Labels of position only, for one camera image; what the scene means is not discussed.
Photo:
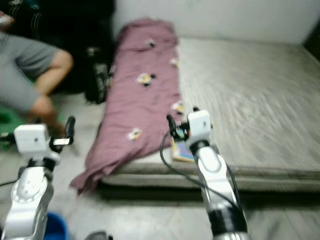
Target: colorful book cover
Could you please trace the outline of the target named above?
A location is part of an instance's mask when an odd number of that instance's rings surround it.
[[[172,158],[177,161],[194,162],[194,156],[184,141],[175,142],[172,140]]]

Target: pink cloth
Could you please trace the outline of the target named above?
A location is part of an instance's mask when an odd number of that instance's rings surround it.
[[[80,193],[93,189],[101,177],[124,163],[158,151],[169,129],[167,114],[180,120],[171,109],[181,99],[178,69],[170,63],[178,58],[177,43],[173,26],[164,21],[140,19],[121,31],[103,123],[87,155],[86,170],[71,182]],[[137,82],[142,73],[155,75],[147,87]],[[141,129],[142,134],[129,140],[133,128]]]

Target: floor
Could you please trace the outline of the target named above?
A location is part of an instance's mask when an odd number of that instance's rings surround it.
[[[64,119],[76,117],[75,142],[63,150],[62,162],[54,171],[54,196],[49,205],[50,211],[66,219],[72,240],[84,240],[99,230],[112,234],[115,240],[212,239],[200,201],[106,200],[97,193],[78,197],[69,183],[84,168],[104,105],[88,105],[82,94],[55,96],[54,101]],[[1,151],[0,182],[14,179],[22,164],[15,147]],[[0,189],[1,223],[10,207],[10,191],[11,186]],[[304,203],[288,200],[288,204],[282,200],[278,204],[276,198],[270,204],[262,197],[244,203],[253,240],[319,239],[320,201],[316,199]]]

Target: green object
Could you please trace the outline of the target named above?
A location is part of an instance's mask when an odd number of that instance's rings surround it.
[[[60,123],[63,123],[64,122],[64,116],[62,116],[62,115],[58,115],[58,121],[60,122]]]
[[[0,134],[13,132],[16,127],[25,123],[15,111],[0,106]]]

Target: black cable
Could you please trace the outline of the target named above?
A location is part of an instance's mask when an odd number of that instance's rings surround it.
[[[237,182],[235,180],[235,176],[234,176],[233,172],[231,171],[231,168],[229,167],[228,164],[226,164],[226,169],[228,170],[228,173],[229,173],[229,175],[231,177],[231,181],[232,181],[232,185],[233,185],[233,191],[234,191],[236,202],[237,202],[239,208],[242,210],[243,208],[242,208],[242,204],[241,204],[241,201],[240,201],[239,190],[238,190]]]
[[[161,160],[162,162],[164,163],[164,165],[166,165],[171,171],[175,172],[176,174],[178,175],[181,175],[183,177],[185,177],[187,180],[189,180],[190,182],[200,186],[200,187],[203,187],[205,189],[208,189],[209,191],[213,192],[214,194],[218,195],[219,197],[223,198],[224,200],[228,201],[231,206],[233,208],[236,208],[237,210],[239,210],[240,212],[242,211],[242,209],[236,205],[232,200],[230,200],[229,198],[227,198],[226,196],[222,195],[221,193],[213,190],[212,188],[208,187],[205,183],[199,181],[199,180],[196,180],[196,179],[193,179],[192,177],[190,177],[188,174],[182,172],[182,171],[179,171],[177,169],[175,169],[173,166],[171,166],[166,160],[165,160],[165,157],[164,157],[164,146],[165,146],[165,141],[166,141],[166,138],[170,136],[170,131],[168,131],[164,136],[163,136],[163,139],[162,139],[162,142],[161,142],[161,145],[160,145],[160,157],[161,157]]]
[[[17,180],[12,180],[12,181],[5,181],[3,183],[0,183],[0,187],[9,185],[9,184],[14,184]]]

